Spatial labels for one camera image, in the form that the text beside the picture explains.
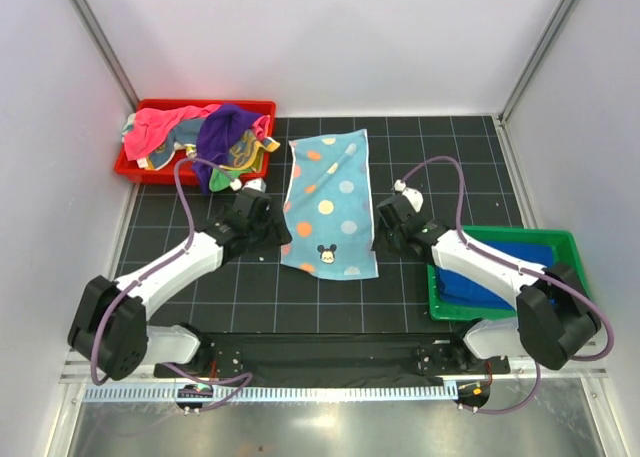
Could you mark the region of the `pastel patterned towel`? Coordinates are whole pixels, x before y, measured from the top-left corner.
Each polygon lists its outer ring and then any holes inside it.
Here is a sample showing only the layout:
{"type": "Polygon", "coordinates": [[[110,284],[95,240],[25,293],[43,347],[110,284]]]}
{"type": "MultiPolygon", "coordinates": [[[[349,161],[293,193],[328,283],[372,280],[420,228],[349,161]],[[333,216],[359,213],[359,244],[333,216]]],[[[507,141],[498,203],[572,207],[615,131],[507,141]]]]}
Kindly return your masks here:
{"type": "Polygon", "coordinates": [[[281,264],[332,281],[379,276],[367,131],[289,142],[292,168],[283,212],[292,241],[281,264]]]}

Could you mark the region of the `blue towel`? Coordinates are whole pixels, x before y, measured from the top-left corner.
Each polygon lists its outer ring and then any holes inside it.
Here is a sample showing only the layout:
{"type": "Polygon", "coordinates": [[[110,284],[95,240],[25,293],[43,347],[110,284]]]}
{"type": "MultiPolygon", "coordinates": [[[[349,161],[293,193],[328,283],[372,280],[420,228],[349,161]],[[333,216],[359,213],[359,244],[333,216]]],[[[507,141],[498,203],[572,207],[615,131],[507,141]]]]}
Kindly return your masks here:
{"type": "MultiPolygon", "coordinates": [[[[554,251],[548,245],[502,241],[486,241],[486,244],[512,257],[545,267],[555,263],[554,251]]],[[[465,307],[513,310],[498,295],[456,272],[436,268],[435,281],[443,302],[465,307]]]]}

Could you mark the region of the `pink towel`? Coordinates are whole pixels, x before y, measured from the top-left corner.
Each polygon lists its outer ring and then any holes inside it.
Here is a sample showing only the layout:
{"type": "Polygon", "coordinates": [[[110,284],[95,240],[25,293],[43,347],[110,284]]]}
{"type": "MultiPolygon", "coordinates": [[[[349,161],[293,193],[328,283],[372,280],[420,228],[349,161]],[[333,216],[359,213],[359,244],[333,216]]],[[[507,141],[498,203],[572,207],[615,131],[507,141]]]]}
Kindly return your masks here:
{"type": "Polygon", "coordinates": [[[126,158],[137,161],[148,157],[160,147],[167,135],[183,120],[204,118],[217,111],[220,104],[204,107],[187,105],[169,110],[143,108],[131,114],[122,130],[126,158]]]}

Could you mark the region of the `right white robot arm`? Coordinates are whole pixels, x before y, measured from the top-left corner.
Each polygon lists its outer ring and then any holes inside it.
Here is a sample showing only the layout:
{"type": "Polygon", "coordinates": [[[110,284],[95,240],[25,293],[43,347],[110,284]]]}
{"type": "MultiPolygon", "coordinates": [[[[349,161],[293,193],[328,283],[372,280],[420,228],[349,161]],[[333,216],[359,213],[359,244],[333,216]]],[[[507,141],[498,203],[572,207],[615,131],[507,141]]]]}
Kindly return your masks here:
{"type": "Polygon", "coordinates": [[[452,365],[473,373],[486,359],[527,355],[549,370],[581,359],[602,320],[576,270],[550,267],[494,249],[460,229],[427,219],[420,202],[396,194],[375,210],[376,239],[405,258],[457,273],[509,304],[512,318],[480,320],[450,349],[452,365]]]}

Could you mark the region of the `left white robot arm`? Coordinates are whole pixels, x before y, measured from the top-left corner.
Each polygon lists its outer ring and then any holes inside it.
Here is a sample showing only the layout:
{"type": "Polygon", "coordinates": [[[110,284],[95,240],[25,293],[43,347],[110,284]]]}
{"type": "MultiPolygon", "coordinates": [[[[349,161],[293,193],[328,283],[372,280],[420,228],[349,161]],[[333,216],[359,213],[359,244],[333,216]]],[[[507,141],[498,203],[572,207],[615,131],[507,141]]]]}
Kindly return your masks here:
{"type": "Polygon", "coordinates": [[[151,317],[199,278],[245,253],[292,240],[282,205],[253,188],[184,242],[135,272],[109,280],[97,276],[82,293],[69,345],[90,363],[92,381],[122,380],[141,365],[200,377],[214,361],[214,344],[190,324],[154,326],[151,317]]]}

